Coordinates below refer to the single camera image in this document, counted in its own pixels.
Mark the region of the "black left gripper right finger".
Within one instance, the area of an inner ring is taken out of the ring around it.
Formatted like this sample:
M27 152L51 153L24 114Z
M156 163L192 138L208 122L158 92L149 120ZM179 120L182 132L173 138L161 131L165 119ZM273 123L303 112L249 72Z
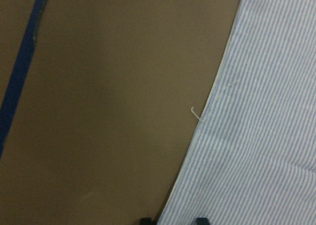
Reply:
M208 218L196 218L196 225L209 225Z

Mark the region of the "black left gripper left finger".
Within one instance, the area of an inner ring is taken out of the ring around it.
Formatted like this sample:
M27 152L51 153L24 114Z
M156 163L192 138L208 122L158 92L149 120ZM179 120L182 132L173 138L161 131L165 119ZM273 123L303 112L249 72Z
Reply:
M141 218L140 225L152 225L152 218Z

